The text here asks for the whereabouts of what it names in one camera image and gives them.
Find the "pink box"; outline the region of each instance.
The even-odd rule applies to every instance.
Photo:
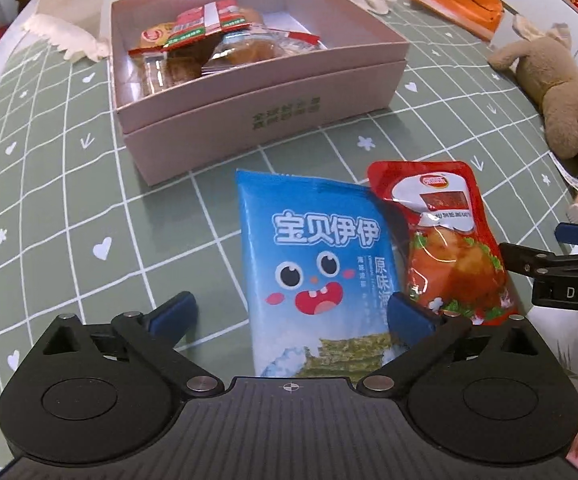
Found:
[[[350,0],[236,0],[265,16],[291,16],[325,50],[282,57],[134,100],[127,50],[141,31],[214,0],[112,4],[112,88],[127,149],[157,184],[319,124],[386,107],[405,68],[407,41]]]

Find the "plush toy arm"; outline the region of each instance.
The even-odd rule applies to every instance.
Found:
[[[543,100],[544,138],[562,159],[578,155],[578,84],[563,83]]]
[[[487,63],[494,70],[505,70],[519,57],[527,56],[529,48],[530,42],[527,40],[514,41],[491,53],[487,58]]]

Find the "table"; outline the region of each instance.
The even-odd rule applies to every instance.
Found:
[[[561,253],[553,232],[572,198],[534,106],[466,31],[408,0],[384,19],[411,42],[389,109],[153,188],[110,111],[105,60],[70,65],[44,42],[14,54],[0,83],[0,392],[58,314],[104,323],[185,289],[200,317],[178,350],[226,383],[252,374],[236,168],[364,184],[375,160],[464,160],[498,240]],[[529,309],[528,280],[512,280]]]

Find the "orange package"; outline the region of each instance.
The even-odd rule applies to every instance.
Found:
[[[467,164],[375,162],[367,173],[373,192],[396,202],[407,220],[412,300],[435,312],[459,312],[474,324],[499,324],[516,312]]]

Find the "brown plush toy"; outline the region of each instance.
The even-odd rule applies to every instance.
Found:
[[[543,113],[547,144],[558,157],[572,158],[578,154],[578,66],[568,28],[557,24],[546,34],[536,33],[517,16],[514,29],[531,39],[501,47],[487,62],[494,70],[506,70],[518,60],[517,82]]]

